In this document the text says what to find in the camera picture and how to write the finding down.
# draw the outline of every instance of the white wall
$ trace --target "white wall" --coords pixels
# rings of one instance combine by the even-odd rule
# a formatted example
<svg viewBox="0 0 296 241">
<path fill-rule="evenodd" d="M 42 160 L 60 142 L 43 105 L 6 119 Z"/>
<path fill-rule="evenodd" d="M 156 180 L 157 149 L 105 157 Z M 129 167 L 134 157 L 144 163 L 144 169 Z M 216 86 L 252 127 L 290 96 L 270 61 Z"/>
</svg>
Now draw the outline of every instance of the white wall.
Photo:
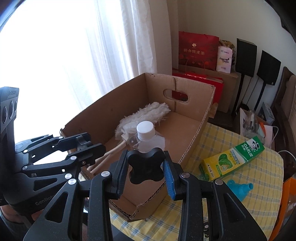
<svg viewBox="0 0 296 241">
<path fill-rule="evenodd" d="M 178 69 L 179 65 L 179 22 L 178 22 L 178 0 L 167 0 L 168 15 L 170 21 L 170 35 L 172 46 L 172 67 Z"/>
<path fill-rule="evenodd" d="M 235 46 L 237 38 L 257 45 L 255 75 L 245 100 L 257 80 L 256 73 L 262 50 L 280 60 L 282 64 L 276 85 L 266 86 L 261 103 L 262 101 L 272 103 L 284 66 L 296 74 L 296 43 L 281 27 L 277 13 L 264 0 L 178 0 L 178 22 L 180 31 L 215 35 L 220 39 L 231 41 Z M 249 79 L 248 76 L 245 77 L 241 98 Z M 248 104 L 249 107 L 254 108 L 261 87 L 262 80 L 259 80 Z"/>
</svg>

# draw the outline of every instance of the darlie logo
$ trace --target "darlie logo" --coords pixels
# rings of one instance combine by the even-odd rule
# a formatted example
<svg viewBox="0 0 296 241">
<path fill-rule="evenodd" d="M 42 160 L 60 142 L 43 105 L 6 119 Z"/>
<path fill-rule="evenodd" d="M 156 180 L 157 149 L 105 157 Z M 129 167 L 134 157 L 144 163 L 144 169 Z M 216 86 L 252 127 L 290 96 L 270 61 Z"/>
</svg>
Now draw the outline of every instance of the darlie logo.
<svg viewBox="0 0 296 241">
<path fill-rule="evenodd" d="M 38 206 L 38 205 L 40 205 L 42 203 L 50 201 L 53 197 L 54 197 L 54 195 L 51 195 L 50 197 L 46 197 L 46 198 L 42 199 L 41 201 L 35 202 L 35 204 L 36 204 L 36 206 Z"/>
<path fill-rule="evenodd" d="M 259 143 L 257 141 L 253 141 L 251 145 L 251 150 L 254 152 L 254 151 L 257 151 L 258 149 L 260 149 Z"/>
</svg>

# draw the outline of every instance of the camera lens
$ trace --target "camera lens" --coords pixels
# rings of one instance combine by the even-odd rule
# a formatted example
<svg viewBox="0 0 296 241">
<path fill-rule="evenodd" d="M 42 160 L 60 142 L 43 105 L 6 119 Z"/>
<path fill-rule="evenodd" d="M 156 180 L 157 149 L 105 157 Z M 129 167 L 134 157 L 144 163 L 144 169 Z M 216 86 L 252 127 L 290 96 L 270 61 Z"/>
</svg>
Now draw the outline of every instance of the camera lens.
<svg viewBox="0 0 296 241">
<path fill-rule="evenodd" d="M 7 108 L 6 106 L 4 106 L 3 113 L 2 113 L 3 124 L 5 124 L 6 120 L 7 120 Z"/>
<path fill-rule="evenodd" d="M 11 101 L 10 106 L 9 106 L 9 119 L 11 119 L 13 115 L 14 107 L 13 107 L 13 102 Z"/>
</svg>

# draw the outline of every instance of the metal screw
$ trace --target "metal screw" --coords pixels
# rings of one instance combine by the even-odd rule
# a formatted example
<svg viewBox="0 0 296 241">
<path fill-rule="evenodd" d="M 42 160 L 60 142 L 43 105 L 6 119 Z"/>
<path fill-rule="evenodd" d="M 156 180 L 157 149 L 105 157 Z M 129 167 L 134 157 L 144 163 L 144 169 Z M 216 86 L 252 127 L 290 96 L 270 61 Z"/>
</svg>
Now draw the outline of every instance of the metal screw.
<svg viewBox="0 0 296 241">
<path fill-rule="evenodd" d="M 216 179 L 216 180 L 215 180 L 215 183 L 216 183 L 217 185 L 222 185 L 222 184 L 223 184 L 223 181 L 222 181 L 221 179 Z"/>
<path fill-rule="evenodd" d="M 204 228 L 203 228 L 203 231 L 205 234 L 208 233 L 208 230 L 209 230 L 209 223 L 208 222 L 204 222 Z"/>
<path fill-rule="evenodd" d="M 101 176 L 102 177 L 108 177 L 110 175 L 110 172 L 108 172 L 108 171 L 103 171 L 102 173 L 101 173 Z"/>
<path fill-rule="evenodd" d="M 67 173 L 66 175 L 65 175 L 65 178 L 66 179 L 70 179 L 72 177 L 72 174 L 71 173 Z"/>
<path fill-rule="evenodd" d="M 189 174 L 188 172 L 183 172 L 183 173 L 181 174 L 181 176 L 182 176 L 183 178 L 189 178 L 189 177 L 190 177 L 190 174 Z"/>
<path fill-rule="evenodd" d="M 76 181 L 76 179 L 74 179 L 74 178 L 72 178 L 72 179 L 70 179 L 69 181 L 68 181 L 68 183 L 70 184 L 70 185 L 73 185 L 73 184 L 75 184 L 77 181 Z"/>
</svg>

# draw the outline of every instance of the white cable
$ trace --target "white cable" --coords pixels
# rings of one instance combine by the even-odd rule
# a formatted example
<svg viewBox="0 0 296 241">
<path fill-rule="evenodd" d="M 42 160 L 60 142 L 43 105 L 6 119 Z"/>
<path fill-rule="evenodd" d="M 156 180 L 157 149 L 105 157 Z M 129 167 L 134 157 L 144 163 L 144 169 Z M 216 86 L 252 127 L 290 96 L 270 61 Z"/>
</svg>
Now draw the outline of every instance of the white cable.
<svg viewBox="0 0 296 241">
<path fill-rule="evenodd" d="M 248 105 L 248 103 L 249 103 L 249 100 L 250 100 L 250 98 L 251 98 L 251 96 L 252 96 L 252 94 L 253 94 L 253 92 L 254 92 L 254 89 L 256 88 L 256 85 L 257 85 L 257 83 L 258 83 L 259 78 L 260 78 L 260 77 L 258 77 L 258 79 L 257 79 L 257 81 L 256 81 L 256 84 L 254 85 L 254 88 L 253 88 L 253 90 L 252 90 L 252 92 L 251 92 L 251 94 L 250 94 L 250 96 L 249 96 L 249 98 L 248 98 L 248 101 L 247 101 L 246 105 Z"/>
<path fill-rule="evenodd" d="M 272 145 L 274 139 L 276 138 L 276 135 L 277 135 L 278 132 L 279 132 L 279 128 L 278 128 L 277 126 L 272 126 L 272 127 L 275 127 L 275 128 L 277 128 L 278 130 L 277 130 L 276 134 L 274 135 L 274 137 L 273 137 L 273 139 L 272 139 L 272 141 L 271 141 L 271 144 L 270 144 L 270 147 L 269 147 L 269 148 L 271 148 L 271 145 Z"/>
<path fill-rule="evenodd" d="M 291 152 L 287 151 L 287 150 L 281 150 L 281 151 L 279 151 L 278 153 L 280 153 L 280 152 L 287 152 L 287 153 L 289 153 L 292 157 L 294 157 L 294 155 L 293 155 Z"/>
<path fill-rule="evenodd" d="M 246 96 L 246 93 L 247 93 L 247 91 L 248 91 L 248 88 L 249 88 L 249 86 L 250 86 L 251 81 L 252 81 L 252 77 L 250 78 L 250 81 L 249 81 L 248 87 L 246 88 L 246 92 L 244 93 L 244 96 L 243 96 L 243 98 L 242 98 L 242 102 L 244 102 L 244 97 Z"/>
</svg>

